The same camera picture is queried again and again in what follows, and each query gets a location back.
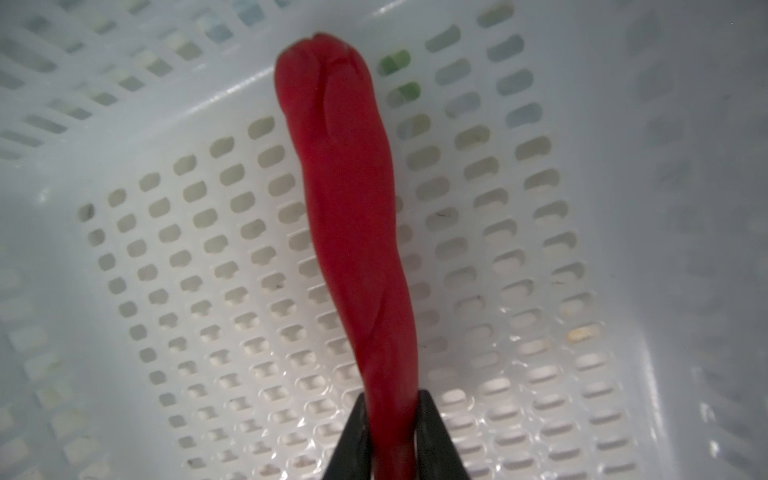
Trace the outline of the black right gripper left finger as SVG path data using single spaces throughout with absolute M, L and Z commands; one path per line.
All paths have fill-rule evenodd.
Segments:
M 365 395 L 361 393 L 355 401 L 322 479 L 370 480 L 371 472 L 371 434 Z

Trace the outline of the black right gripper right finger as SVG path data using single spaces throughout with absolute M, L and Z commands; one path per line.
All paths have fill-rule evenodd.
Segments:
M 418 392 L 415 435 L 420 480 L 470 479 L 433 397 L 427 390 Z

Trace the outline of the red chili pepper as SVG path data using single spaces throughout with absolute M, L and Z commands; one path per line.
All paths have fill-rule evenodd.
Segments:
M 280 54 L 275 88 L 301 163 L 315 254 L 362 377 L 373 475 L 412 479 L 417 334 L 370 71 L 352 46 L 319 33 Z

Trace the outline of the white plastic perforated basket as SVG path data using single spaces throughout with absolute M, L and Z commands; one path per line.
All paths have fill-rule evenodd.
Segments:
M 5 1 L 1 475 L 318 479 L 361 393 L 274 88 L 365 59 L 473 479 L 767 475 L 763 1 Z

